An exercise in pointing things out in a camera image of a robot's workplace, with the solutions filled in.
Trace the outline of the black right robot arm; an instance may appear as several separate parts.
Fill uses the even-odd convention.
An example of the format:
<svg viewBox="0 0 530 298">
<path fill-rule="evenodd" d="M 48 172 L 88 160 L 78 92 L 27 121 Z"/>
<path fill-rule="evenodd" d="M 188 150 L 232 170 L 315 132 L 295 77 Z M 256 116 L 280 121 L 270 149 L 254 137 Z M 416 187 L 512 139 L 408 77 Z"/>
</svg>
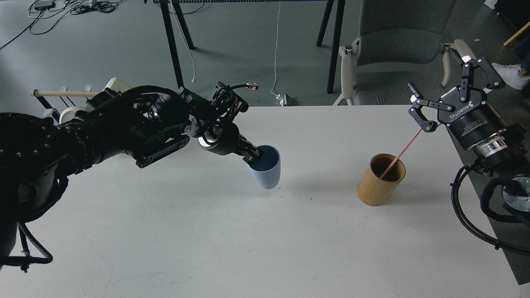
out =
<svg viewBox="0 0 530 298">
<path fill-rule="evenodd" d="M 465 216 L 459 200 L 462 181 L 471 171 L 490 178 L 479 197 L 482 212 L 497 222 L 529 224 L 529 160 L 523 147 L 524 128 L 509 126 L 488 102 L 487 92 L 501 88 L 504 81 L 485 57 L 475 57 L 468 46 L 446 43 L 443 69 L 449 69 L 449 56 L 462 67 L 460 84 L 436 100 L 426 99 L 413 83 L 409 114 L 424 132 L 443 125 L 465 150 L 477 159 L 456 174 L 451 185 L 453 209 L 459 221 L 482 241 L 503 249 L 529 254 L 529 249 L 489 236 Z"/>
</svg>

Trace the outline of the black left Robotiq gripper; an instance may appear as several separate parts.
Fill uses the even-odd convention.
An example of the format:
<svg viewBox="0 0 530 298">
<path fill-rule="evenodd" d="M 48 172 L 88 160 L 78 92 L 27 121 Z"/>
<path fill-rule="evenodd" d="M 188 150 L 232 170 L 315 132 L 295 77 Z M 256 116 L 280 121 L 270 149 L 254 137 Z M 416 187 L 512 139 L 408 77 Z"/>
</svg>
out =
<svg viewBox="0 0 530 298">
<path fill-rule="evenodd" d="M 257 147 L 240 134 L 240 130 L 235 124 L 225 126 L 215 141 L 207 137 L 198 137 L 198 142 L 202 149 L 210 153 L 218 155 L 235 153 L 240 155 L 248 166 L 255 164 L 263 155 Z"/>
</svg>

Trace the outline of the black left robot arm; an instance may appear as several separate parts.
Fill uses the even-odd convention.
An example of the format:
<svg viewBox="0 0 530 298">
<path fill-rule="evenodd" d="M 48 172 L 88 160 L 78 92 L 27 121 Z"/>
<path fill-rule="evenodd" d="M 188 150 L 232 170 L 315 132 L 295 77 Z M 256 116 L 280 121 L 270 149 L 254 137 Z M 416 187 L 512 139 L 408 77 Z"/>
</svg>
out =
<svg viewBox="0 0 530 298">
<path fill-rule="evenodd" d="M 88 100 L 87 111 L 62 124 L 55 124 L 57 116 L 1 113 L 1 266 L 27 271 L 31 264 L 51 263 L 53 256 L 26 224 L 60 200 L 70 175 L 118 154 L 144 168 L 197 138 L 204 150 L 260 164 L 265 150 L 234 124 L 247 110 L 234 87 L 221 84 L 210 101 L 184 87 L 106 88 Z"/>
</svg>

